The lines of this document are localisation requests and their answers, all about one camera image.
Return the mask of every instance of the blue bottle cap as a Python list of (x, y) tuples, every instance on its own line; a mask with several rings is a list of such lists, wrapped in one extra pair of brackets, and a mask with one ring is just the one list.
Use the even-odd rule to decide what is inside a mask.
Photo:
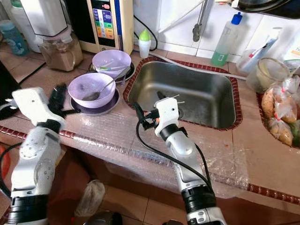
[(15, 28), (15, 25), (10, 20), (2, 20), (0, 21), (0, 30), (7, 31)]
[(240, 12), (238, 14), (235, 14), (231, 20), (232, 24), (235, 25), (239, 25), (240, 21), (242, 20), (243, 16), (240, 14)]

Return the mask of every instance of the green liquid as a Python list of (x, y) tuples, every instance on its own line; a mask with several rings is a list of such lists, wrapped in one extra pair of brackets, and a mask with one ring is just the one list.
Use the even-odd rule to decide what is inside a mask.
[(214, 52), (214, 55), (211, 58), (212, 65), (216, 67), (222, 67), (227, 62), (228, 55), (229, 54), (224, 55), (218, 52)]

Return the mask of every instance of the green cap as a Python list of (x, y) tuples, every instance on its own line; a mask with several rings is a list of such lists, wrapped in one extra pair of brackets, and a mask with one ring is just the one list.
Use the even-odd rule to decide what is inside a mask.
[(17, 7), (17, 8), (23, 8), (22, 6), (22, 3), (20, 0), (10, 0), (11, 4), (14, 6), (14, 7)]
[(151, 40), (151, 36), (150, 36), (149, 32), (147, 31), (147, 29), (144, 29), (144, 31), (140, 34), (139, 39), (141, 41)]

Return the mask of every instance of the bubble wrap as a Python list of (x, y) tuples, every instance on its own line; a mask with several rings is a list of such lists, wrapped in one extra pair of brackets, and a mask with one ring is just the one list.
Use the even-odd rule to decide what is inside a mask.
[[(147, 150), (137, 140), (135, 116), (110, 113), (81, 120), (84, 126), (74, 137), (79, 150), (105, 160), (112, 173), (179, 193), (173, 162)], [(193, 132), (188, 134), (205, 156), (217, 197), (234, 197), (247, 189), (246, 149), (225, 144), (217, 137), (207, 140)], [(153, 129), (144, 131), (141, 126), (140, 135), (147, 144), (168, 153)], [(198, 160), (204, 171), (200, 155)]]

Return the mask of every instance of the plate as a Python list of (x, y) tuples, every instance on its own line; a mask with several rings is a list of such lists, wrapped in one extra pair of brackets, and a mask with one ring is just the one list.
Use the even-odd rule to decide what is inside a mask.
[(113, 98), (109, 103), (106, 105), (91, 109), (91, 108), (86, 108), (83, 107), (79, 104), (77, 104), (72, 98), (70, 98), (70, 104), (73, 109), (80, 111), (80, 114), (82, 115), (88, 115), (88, 116), (99, 116), (99, 115), (104, 115), (107, 114), (109, 111), (111, 111), (119, 102), (120, 100), (120, 92), (118, 89), (114, 92)]

